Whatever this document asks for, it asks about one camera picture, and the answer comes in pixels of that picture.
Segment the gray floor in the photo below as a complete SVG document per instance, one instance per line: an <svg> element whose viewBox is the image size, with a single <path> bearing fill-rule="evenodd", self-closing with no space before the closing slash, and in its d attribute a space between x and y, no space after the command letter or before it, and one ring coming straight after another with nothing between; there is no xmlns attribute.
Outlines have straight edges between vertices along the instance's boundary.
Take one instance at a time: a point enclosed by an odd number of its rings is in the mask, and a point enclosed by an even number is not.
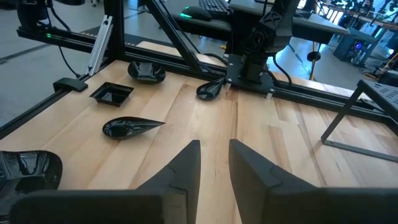
<svg viewBox="0 0 398 224"><path fill-rule="evenodd" d="M137 15L136 1L128 1L124 8L125 31L127 34L138 35L148 39L170 42L165 33L151 14ZM81 32L100 24L103 16L103 6L92 7L89 3L84 6L66 6L55 4L58 15L71 27L74 32ZM171 12L180 12L185 6L197 5L197 0L168 0L166 6ZM52 23L61 28L61 25L52 18ZM17 36L19 26L16 11L0 10L0 58L30 49L43 43L23 39ZM188 35L201 52L223 55L219 40L209 38L199 39L197 35ZM306 59L312 50L312 42L293 38L291 45L296 53ZM89 59L89 54L64 49L70 65L78 72L83 73ZM354 89L357 82L363 78L361 72L348 63L340 62L333 56L333 47L321 48L322 59L317 62L316 79L319 82L344 88ZM293 51L286 47L277 54L278 63L291 75L308 78L311 63L297 60ZM271 60L267 63L270 69L278 71ZM40 50L8 60L0 65L0 126L28 110L44 98L53 93L52 83L62 77L73 77L65 66L56 46L47 46Z"/></svg>

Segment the computer keyboard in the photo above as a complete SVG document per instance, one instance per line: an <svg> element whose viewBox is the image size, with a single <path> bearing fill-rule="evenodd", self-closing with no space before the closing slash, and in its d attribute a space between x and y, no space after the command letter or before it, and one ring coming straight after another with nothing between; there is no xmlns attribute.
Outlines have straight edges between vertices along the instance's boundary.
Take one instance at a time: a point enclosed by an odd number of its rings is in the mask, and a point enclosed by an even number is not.
<svg viewBox="0 0 398 224"><path fill-rule="evenodd" d="M214 19L226 20L228 18L228 3L225 0L199 0L199 6Z"/></svg>

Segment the wooden tabletop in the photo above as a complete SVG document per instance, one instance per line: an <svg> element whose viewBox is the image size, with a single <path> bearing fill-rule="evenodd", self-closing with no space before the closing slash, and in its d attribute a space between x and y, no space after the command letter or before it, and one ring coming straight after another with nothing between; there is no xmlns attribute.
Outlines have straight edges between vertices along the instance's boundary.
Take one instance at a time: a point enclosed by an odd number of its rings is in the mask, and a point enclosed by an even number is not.
<svg viewBox="0 0 398 224"><path fill-rule="evenodd" d="M199 139L197 223L241 223L229 178L230 139L316 186L398 186L398 164L321 144L334 112L227 88L216 100L201 101L196 88L203 80L167 73L159 85L142 85L127 66L113 62L87 81L87 90L67 94L2 139L0 149L56 153L63 161L60 189L135 189ZM89 96L104 82L135 89L120 108L99 104ZM120 116L166 124L115 141L101 128ZM331 138L398 156L397 137L373 121L347 116Z"/></svg>

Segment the black teardrop-shaped object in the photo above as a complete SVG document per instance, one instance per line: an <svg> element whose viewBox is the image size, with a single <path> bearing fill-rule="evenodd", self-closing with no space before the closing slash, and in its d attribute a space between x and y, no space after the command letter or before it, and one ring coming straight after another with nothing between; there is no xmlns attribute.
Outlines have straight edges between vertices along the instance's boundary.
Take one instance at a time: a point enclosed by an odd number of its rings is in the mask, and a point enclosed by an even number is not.
<svg viewBox="0 0 398 224"><path fill-rule="evenodd" d="M158 84L166 77L162 66L155 63L131 62L127 71L133 79L143 84Z"/></svg>
<svg viewBox="0 0 398 224"><path fill-rule="evenodd" d="M58 189L61 177L61 158L52 152L0 151L0 217L25 194Z"/></svg>
<svg viewBox="0 0 398 224"><path fill-rule="evenodd" d="M102 127L102 132L112 139L123 140L156 128L164 122L136 117L120 117L108 121Z"/></svg>
<svg viewBox="0 0 398 224"><path fill-rule="evenodd" d="M197 96L201 100L214 100L219 95L223 87L225 78L220 78L212 82L208 82L197 88Z"/></svg>

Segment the black square tray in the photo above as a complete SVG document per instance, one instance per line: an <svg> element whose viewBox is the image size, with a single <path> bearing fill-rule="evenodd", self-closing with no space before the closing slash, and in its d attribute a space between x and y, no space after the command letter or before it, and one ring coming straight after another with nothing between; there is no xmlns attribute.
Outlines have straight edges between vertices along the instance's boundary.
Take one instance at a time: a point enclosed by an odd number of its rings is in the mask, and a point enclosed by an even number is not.
<svg viewBox="0 0 398 224"><path fill-rule="evenodd" d="M130 95L134 88L122 86L110 82L105 82L90 97L97 100L98 103L105 103L119 107L123 101Z"/></svg>

